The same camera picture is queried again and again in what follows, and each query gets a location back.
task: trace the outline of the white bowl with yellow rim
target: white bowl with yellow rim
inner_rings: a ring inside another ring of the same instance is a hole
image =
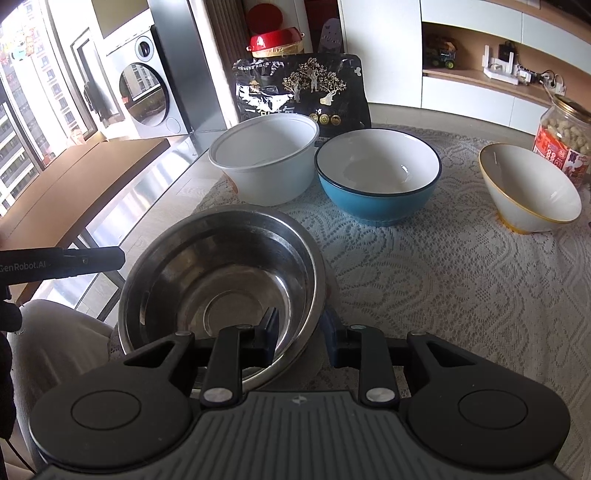
[[[499,217],[517,233],[547,232],[581,214],[579,193],[568,177],[538,154],[492,144],[478,156],[480,171]]]

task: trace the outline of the stainless steel bowl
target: stainless steel bowl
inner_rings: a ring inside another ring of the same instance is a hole
[[[322,254],[293,218],[250,205],[217,207],[172,226],[140,256],[121,294],[119,337],[129,353],[179,330],[206,338],[226,326],[256,325],[267,307],[277,307],[275,358],[243,372],[248,391],[302,353],[325,296]]]

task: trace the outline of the black plastic bag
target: black plastic bag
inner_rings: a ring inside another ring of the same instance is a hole
[[[233,67],[240,120],[300,113],[320,125],[317,145],[371,128],[361,60],[339,53],[242,59]]]

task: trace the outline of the gold jar lid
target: gold jar lid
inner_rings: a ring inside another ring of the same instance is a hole
[[[563,112],[569,113],[576,119],[591,125],[591,112],[585,109],[582,105],[579,105],[574,100],[566,98],[563,95],[554,95],[552,101]]]

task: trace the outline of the washing machine door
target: washing machine door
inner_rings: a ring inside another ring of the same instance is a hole
[[[149,50],[141,53],[152,56]],[[166,84],[149,65],[139,62],[127,65],[119,78],[119,92],[128,112],[139,123],[155,127],[166,118],[170,104]]]

